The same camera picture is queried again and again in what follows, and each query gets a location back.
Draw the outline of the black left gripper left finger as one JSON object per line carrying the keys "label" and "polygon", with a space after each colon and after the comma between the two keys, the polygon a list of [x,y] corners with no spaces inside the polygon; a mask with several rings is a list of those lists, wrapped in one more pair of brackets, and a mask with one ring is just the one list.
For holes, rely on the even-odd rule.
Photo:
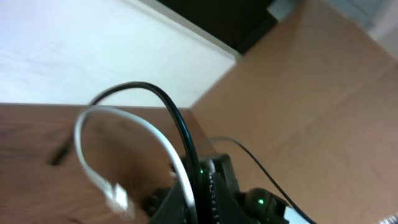
{"label": "black left gripper left finger", "polygon": [[180,183],[168,192],[158,211],[150,218],[149,224],[183,224],[188,221],[185,199]]}

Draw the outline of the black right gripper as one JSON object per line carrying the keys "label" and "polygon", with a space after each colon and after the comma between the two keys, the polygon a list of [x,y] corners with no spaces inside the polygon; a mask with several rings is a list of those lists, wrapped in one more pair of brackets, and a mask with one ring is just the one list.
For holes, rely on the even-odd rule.
{"label": "black right gripper", "polygon": [[227,154],[210,154],[199,158],[202,174],[202,194],[209,195],[213,187],[210,182],[210,174],[218,173],[224,182],[226,189],[234,195],[239,192],[238,180],[235,176],[231,158]]}

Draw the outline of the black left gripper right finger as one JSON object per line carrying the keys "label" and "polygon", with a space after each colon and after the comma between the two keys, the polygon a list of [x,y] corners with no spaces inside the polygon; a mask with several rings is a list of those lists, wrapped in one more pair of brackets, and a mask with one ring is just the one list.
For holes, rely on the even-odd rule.
{"label": "black left gripper right finger", "polygon": [[233,194],[217,173],[209,176],[210,223],[211,224],[253,224],[240,209]]}

